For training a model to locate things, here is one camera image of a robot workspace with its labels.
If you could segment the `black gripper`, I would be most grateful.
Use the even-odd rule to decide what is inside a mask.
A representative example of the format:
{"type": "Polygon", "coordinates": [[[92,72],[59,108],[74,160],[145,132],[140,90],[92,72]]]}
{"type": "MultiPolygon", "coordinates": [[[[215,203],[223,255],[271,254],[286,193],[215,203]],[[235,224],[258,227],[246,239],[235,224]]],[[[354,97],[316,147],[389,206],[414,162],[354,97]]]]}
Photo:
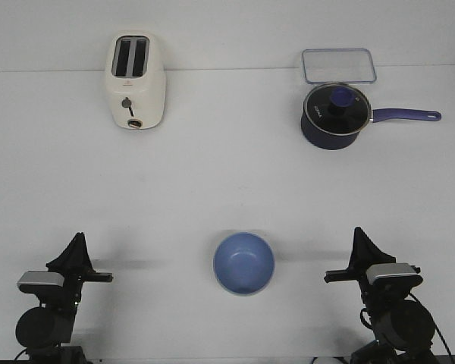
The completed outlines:
{"type": "Polygon", "coordinates": [[[396,262],[396,258],[381,251],[361,227],[355,227],[348,268],[326,271],[324,281],[326,283],[356,281],[359,285],[362,303],[368,314],[381,315],[394,306],[400,297],[394,289],[384,292],[382,287],[372,286],[366,277],[368,268],[356,268],[359,257],[368,267],[396,262]]]}
{"type": "Polygon", "coordinates": [[[97,272],[91,263],[84,232],[75,234],[64,251],[45,265],[45,284],[39,286],[37,298],[41,304],[64,315],[76,315],[82,299],[82,289],[86,282],[111,283],[112,273],[97,272]]]}

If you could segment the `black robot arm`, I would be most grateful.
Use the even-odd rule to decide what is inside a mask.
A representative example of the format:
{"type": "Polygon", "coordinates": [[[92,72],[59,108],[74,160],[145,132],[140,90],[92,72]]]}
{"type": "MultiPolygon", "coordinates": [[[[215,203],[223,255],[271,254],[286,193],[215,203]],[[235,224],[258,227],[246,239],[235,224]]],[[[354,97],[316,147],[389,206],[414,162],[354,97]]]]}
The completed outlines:
{"type": "Polygon", "coordinates": [[[429,350],[434,320],[410,291],[422,277],[356,227],[341,251],[262,231],[189,234],[128,248],[91,243],[110,284],[88,287],[77,341],[97,359],[376,357],[429,350]]]}
{"type": "Polygon", "coordinates": [[[17,282],[20,292],[36,296],[39,305],[18,320],[15,336],[29,363],[88,363],[81,346],[71,346],[82,289],[86,282],[110,283],[111,273],[97,272],[83,232],[46,264],[46,271],[26,271],[17,282]]]}

